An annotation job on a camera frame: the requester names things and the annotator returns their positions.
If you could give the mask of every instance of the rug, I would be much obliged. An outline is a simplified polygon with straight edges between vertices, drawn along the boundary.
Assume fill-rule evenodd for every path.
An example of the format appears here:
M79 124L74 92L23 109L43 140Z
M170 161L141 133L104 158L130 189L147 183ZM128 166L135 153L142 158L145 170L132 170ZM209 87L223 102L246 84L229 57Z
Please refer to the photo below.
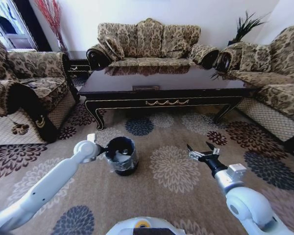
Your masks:
M235 110L214 124L219 109L102 110L106 126L98 131L81 99L55 143L0 146L0 209L70 157L89 133L96 133L102 146L117 136L129 137L139 156L137 170L126 177L113 172L103 156L81 164L55 197L13 234L104 235L118 221L153 216L189 234L244 235L208 166L188 157L186 144L208 151L206 141L220 147L219 160L225 165L247 167L245 185L266 196L294 231L294 156Z

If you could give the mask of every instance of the potted plant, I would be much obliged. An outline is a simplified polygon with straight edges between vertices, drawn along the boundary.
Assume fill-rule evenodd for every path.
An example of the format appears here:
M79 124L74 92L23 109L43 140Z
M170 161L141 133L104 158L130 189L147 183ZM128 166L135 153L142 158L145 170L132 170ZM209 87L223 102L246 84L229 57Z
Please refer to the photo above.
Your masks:
M267 15L261 16L259 18L256 18L252 20L251 18L255 15L255 12L248 15L248 12L245 11L246 18L243 19L242 17L239 17L239 20L237 22L237 34L235 38L233 38L232 41L229 41L228 46L237 42L240 42L241 39L248 34L254 27L259 26L261 24L264 24L265 22L261 22L261 20Z

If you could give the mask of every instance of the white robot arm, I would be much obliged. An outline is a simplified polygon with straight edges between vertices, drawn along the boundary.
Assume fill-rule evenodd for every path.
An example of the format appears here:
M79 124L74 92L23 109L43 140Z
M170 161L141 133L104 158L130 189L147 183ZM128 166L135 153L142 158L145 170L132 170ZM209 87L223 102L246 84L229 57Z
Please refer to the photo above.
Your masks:
M241 164L226 167L219 162L220 149L208 143L211 151L196 152L187 145L191 158L206 163L226 197L231 213L238 218L249 235L294 235L273 212L261 193L244 187L241 179L246 168Z
M95 144L95 135L89 134L87 141L75 146L71 158L59 162L20 200L0 211L0 233L7 233L29 221L74 176L80 163L94 161L102 152L103 148Z

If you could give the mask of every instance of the dark wooden coffee table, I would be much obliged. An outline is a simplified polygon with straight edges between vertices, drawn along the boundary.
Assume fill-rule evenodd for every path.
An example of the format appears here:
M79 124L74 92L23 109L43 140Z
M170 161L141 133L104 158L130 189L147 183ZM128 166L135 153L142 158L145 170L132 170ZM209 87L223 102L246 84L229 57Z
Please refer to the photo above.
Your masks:
M104 128L100 109L225 105L214 118L218 122L258 88L212 78L215 72L197 66L106 67L94 71L79 94L86 96L85 106L98 130Z

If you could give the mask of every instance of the vase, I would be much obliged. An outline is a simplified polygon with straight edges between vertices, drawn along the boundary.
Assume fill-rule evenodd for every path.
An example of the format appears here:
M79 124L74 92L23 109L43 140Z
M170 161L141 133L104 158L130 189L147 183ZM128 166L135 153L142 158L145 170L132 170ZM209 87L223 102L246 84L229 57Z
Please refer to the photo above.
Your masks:
M59 46L60 51L62 51L63 53L68 52L64 42L60 39L58 39L58 46Z

